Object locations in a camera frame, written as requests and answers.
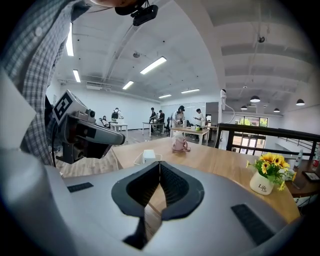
white pot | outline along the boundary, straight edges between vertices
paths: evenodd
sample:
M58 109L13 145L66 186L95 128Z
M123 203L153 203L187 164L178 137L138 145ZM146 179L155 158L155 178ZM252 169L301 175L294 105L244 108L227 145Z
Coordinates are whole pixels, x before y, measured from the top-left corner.
M261 176L258 171L255 172L250 180L250 188L261 195L269 195L274 185L266 177Z

camera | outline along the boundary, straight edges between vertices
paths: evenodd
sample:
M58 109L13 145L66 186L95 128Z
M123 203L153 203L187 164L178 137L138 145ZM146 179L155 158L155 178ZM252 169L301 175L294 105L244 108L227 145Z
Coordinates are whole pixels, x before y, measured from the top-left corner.
M148 21L153 20L155 17L157 17L158 9L158 6L150 5L147 8L141 8L136 12L132 13L131 17L134 18L133 25L138 27Z

window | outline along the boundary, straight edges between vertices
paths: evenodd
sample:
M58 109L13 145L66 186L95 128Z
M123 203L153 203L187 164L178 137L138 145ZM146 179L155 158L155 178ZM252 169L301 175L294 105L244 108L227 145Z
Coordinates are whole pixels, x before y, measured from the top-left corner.
M268 127L268 118L236 115L235 124L243 126ZM242 148L242 146L256 149L264 149L265 143L266 136L259 134L236 132L233 137L233 145L239 146L235 147L235 152L241 154L261 156L262 151L246 149Z
M234 123L236 125L268 127L268 118L236 115Z

black rubber strip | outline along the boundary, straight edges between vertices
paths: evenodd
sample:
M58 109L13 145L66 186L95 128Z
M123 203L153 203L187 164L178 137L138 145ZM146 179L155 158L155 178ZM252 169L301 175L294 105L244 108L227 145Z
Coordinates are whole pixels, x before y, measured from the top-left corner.
M165 161L160 162L160 166L160 185L166 202L161 220L169 221L189 216L204 199L204 187L199 180Z
M86 182L86 183L81 183L81 184L77 184L77 185L67 186L67 189L70 191L70 193L73 193L73 192L78 192L81 190L86 190L86 189L91 188L93 186L94 185L92 185L90 182Z
M274 233L246 204L231 209L257 246L273 237Z

ceiling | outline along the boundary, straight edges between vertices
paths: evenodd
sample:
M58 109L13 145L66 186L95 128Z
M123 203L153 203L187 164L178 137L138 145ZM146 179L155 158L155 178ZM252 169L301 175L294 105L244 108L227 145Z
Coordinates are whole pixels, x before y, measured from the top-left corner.
M316 59L303 32L278 4L266 0L202 0L209 15L224 65L225 84L218 84L215 59L199 28L173 0L155 0L156 19L132 26L130 16L113 9L86 13L73 24L74 57L63 54L57 78L74 81L73 69L82 81L99 82L114 92L123 92L128 81L134 84L126 93L159 100L173 99L187 89L195 94L227 91L227 103L239 111L253 95L265 113L283 108L297 91L308 88L317 70ZM94 6L89 12L99 10ZM265 42L258 43L258 35ZM146 75L140 71L164 56L167 62Z

